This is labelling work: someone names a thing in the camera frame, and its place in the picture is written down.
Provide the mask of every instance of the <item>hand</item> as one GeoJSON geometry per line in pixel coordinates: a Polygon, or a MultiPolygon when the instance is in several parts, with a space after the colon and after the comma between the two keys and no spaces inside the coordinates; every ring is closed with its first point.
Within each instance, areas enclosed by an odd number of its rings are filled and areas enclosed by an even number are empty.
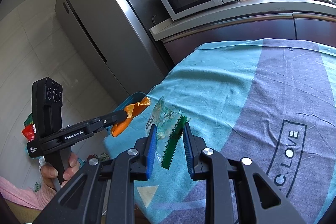
{"type": "MultiPolygon", "coordinates": [[[[62,182],[61,187],[63,187],[68,182],[68,180],[72,178],[73,175],[79,170],[79,161],[75,153],[71,152],[68,162],[70,167],[67,168],[63,174],[63,178],[65,181],[62,182]]],[[[43,178],[43,182],[50,188],[55,189],[53,181],[51,179],[54,179],[58,176],[57,170],[50,165],[43,165],[41,167],[41,175],[43,178]]]]}

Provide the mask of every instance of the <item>silver bolt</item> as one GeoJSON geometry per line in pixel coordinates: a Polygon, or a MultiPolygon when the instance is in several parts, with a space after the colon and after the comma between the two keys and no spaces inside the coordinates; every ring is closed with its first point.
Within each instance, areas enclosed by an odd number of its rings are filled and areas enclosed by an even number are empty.
{"type": "Polygon", "coordinates": [[[138,150],[131,148],[127,151],[127,154],[129,154],[130,156],[135,156],[138,153],[138,150]]]}
{"type": "Polygon", "coordinates": [[[90,165],[97,165],[98,162],[99,162],[99,160],[98,160],[97,158],[91,158],[91,159],[89,160],[89,164],[90,164],[90,165]]]}
{"type": "Polygon", "coordinates": [[[241,162],[242,162],[244,165],[251,165],[252,160],[251,160],[250,158],[242,158],[242,159],[241,159],[241,162]]]}
{"type": "Polygon", "coordinates": [[[213,150],[211,148],[204,148],[203,153],[210,156],[213,154],[213,150]]]}

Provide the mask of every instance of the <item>white triangle pattern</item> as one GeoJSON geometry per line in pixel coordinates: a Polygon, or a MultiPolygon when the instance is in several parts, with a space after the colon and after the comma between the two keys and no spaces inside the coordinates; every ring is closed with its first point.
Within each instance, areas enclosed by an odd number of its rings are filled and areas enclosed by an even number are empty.
{"type": "Polygon", "coordinates": [[[139,195],[146,208],[152,201],[158,187],[158,185],[137,187],[139,195]]]}

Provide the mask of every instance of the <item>kitchen counter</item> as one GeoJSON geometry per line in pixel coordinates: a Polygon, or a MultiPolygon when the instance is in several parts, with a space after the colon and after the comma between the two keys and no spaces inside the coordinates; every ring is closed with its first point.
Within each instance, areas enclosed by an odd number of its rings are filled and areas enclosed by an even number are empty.
{"type": "Polygon", "coordinates": [[[244,0],[218,6],[173,21],[171,18],[150,29],[155,41],[202,25],[258,14],[306,12],[336,17],[336,5],[318,0],[244,0]]]}

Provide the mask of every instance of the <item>pink sweater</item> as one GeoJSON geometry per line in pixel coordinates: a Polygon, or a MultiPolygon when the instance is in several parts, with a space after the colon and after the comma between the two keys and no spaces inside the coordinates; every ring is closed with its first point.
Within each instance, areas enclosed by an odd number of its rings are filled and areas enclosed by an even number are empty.
{"type": "Polygon", "coordinates": [[[36,193],[32,189],[18,189],[3,177],[0,177],[0,192],[6,200],[37,210],[43,210],[56,194],[55,190],[44,183],[36,193]]]}

